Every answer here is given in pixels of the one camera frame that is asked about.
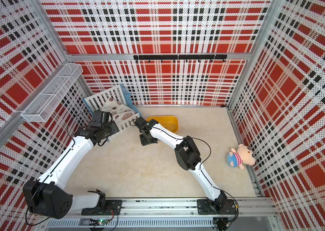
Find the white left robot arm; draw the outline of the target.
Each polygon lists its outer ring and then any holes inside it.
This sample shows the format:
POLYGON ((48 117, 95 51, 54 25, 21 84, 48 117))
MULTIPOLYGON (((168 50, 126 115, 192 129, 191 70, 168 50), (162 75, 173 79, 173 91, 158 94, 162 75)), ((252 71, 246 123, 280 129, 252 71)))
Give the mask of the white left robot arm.
POLYGON ((60 219, 68 212, 85 209, 91 213, 106 210, 106 195, 100 190, 72 195, 66 184, 83 157, 95 146, 103 146, 119 129, 110 112, 97 110, 87 126, 79 127, 72 141, 55 163, 37 180, 23 186, 27 211, 60 219))

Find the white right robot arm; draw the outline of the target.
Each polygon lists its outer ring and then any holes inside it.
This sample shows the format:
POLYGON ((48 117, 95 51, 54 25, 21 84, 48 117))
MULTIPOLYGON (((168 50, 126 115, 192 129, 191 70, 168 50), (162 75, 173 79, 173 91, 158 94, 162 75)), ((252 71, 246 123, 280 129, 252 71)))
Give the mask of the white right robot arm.
POLYGON ((140 131, 140 140, 143 146, 162 141, 175 151, 177 163, 181 168, 190 172, 203 189, 210 209, 215 214, 229 214, 229 207, 238 214, 237 201, 221 190, 207 173, 201 159, 201 153, 195 144, 194 137, 182 137, 174 134, 159 122, 143 117, 132 120, 132 124, 140 131))

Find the yellow plastic storage box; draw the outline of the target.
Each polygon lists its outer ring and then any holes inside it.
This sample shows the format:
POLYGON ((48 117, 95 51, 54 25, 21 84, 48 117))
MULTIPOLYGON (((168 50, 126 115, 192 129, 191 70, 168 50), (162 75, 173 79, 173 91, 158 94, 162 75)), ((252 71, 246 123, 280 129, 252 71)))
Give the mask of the yellow plastic storage box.
POLYGON ((150 116, 147 118, 147 121, 156 120, 161 124, 163 127, 168 129, 169 131, 175 133, 179 129, 178 119, 172 115, 157 115, 157 116, 150 116))

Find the white patterned blanket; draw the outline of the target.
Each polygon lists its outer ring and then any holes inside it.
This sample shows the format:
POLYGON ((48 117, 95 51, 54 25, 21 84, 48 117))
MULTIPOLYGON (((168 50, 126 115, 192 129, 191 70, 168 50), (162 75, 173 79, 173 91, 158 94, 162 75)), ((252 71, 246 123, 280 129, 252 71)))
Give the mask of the white patterned blanket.
POLYGON ((104 105, 102 106, 101 110, 105 112, 110 112, 112 115, 112 119, 113 121, 115 121, 116 124, 121 123, 136 114, 136 112, 130 107, 122 104, 121 102, 113 98, 107 99, 104 105))

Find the green circuit board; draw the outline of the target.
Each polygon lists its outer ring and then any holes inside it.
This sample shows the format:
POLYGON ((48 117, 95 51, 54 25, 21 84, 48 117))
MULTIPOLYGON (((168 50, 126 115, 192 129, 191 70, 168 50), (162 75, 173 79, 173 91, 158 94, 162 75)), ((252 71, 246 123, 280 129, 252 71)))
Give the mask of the green circuit board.
POLYGON ((89 226, 104 226, 109 222, 108 219, 90 219, 89 226))

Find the pink plush pig toy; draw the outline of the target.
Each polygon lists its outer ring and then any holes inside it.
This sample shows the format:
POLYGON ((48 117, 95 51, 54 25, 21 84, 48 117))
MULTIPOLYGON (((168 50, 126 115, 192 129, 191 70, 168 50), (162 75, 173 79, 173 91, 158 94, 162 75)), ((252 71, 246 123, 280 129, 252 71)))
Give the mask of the pink plush pig toy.
POLYGON ((227 163, 231 167, 245 169, 246 166, 255 165, 256 159, 253 151, 248 146, 240 144, 237 149, 230 149, 227 155, 227 163))

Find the black wall hook rail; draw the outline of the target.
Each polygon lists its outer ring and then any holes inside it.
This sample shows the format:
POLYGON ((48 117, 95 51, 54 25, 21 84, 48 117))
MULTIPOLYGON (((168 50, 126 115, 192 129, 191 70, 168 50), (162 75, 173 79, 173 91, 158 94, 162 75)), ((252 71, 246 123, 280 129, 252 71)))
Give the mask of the black wall hook rail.
POLYGON ((152 61, 152 60, 226 60, 228 55, 226 54, 176 54, 176 55, 134 55, 133 56, 135 61, 152 61))

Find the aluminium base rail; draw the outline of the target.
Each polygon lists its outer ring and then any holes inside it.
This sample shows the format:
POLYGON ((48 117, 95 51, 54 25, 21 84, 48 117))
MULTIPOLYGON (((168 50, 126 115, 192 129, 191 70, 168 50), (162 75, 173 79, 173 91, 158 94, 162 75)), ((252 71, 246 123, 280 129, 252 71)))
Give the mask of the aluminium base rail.
POLYGON ((62 219, 50 219, 40 231, 201 230, 280 231, 279 215, 268 197, 240 197, 238 214, 215 214, 203 198, 115 198, 114 212, 86 215, 72 211, 62 219), (108 219, 104 226, 89 226, 90 219, 108 219))

